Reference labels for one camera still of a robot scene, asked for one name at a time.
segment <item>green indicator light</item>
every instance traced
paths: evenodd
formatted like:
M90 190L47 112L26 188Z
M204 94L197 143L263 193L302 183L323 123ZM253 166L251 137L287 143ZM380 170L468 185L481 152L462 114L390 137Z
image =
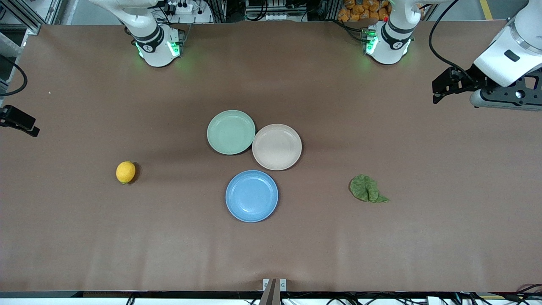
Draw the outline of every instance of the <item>green indicator light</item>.
M167 46L169 47L171 51L171 55L173 55L174 57L179 56L179 48L177 47L175 43L168 42Z
M141 53L141 49L139 48L139 45L137 44L137 42L135 43L135 47L137 47L137 51L139 51L139 56L143 58L143 53Z
M375 51L375 47L378 43L378 37L375 37L371 40L371 42L367 43L367 47L365 51L369 54L372 54Z

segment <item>black clamp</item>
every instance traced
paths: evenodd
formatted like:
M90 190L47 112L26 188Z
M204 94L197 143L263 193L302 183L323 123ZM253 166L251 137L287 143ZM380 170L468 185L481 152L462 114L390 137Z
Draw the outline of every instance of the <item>black clamp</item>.
M450 94L458 94L465 91L474 92L488 86L491 81L475 65L466 70L472 81L460 70L449 67L433 80L433 104Z
M11 105L0 108L0 126L22 130L37 137L40 129L34 126L36 119Z

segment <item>lemon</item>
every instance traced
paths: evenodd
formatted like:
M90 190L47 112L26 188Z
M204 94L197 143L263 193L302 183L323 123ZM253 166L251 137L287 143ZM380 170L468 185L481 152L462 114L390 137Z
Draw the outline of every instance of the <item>lemon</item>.
M130 161L124 161L123 163L119 164L119 166L117 166L117 179L123 185L132 181L135 175L136 175L136 166L134 165L134 163Z

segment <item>leaf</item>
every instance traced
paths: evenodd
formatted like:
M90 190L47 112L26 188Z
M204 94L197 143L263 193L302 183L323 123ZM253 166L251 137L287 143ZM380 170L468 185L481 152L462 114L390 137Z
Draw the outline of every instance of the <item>leaf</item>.
M357 175L354 177L350 182L350 191L359 200L373 203L390 201L380 194L376 181L366 175Z
M367 185L369 201L375 202L378 199L378 187L376 186L376 181L368 176L365 176L365 185Z
M367 186L365 183L365 175L357 175L350 182L350 191L352 195L359 200L368 201L369 194L367 193Z

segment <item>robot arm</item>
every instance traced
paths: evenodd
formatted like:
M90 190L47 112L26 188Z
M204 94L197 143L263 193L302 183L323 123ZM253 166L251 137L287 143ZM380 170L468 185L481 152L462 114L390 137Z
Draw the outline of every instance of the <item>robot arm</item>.
M385 65L398 62L408 51L412 32L421 19L417 4L438 4L449 0L390 0L393 8L387 21L370 26L373 35L365 46L365 53Z
M110 11L130 31L141 56L153 67L163 67L180 56L183 37L179 30L158 24L149 7L158 0L90 0Z
M433 103L474 91L470 103L542 111L542 0L530 0L497 34L466 74L449 67L433 81Z

